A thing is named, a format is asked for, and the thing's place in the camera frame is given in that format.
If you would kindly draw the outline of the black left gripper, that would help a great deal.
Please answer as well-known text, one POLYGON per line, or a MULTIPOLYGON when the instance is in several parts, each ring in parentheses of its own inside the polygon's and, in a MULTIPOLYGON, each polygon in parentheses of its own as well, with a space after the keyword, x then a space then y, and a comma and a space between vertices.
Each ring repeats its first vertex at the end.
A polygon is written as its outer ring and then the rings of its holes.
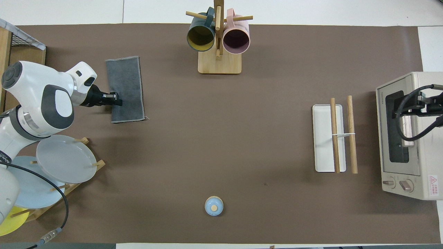
POLYGON ((116 105, 122 106, 123 101, 117 92, 104 93, 95 84, 92 84, 84 101, 80 104, 85 107, 116 105))

